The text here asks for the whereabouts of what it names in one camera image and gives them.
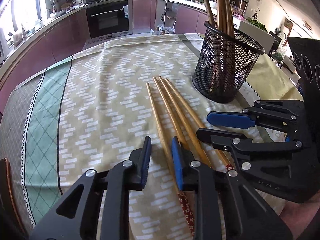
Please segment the right hand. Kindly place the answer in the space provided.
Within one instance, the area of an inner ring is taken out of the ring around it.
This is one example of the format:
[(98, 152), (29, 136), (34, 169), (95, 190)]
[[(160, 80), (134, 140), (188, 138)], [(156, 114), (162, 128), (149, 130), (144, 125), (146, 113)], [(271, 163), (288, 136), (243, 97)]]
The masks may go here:
[(287, 201), (280, 218), (290, 229), (293, 239), (297, 239), (307, 229), (318, 211), (319, 192), (302, 204)]

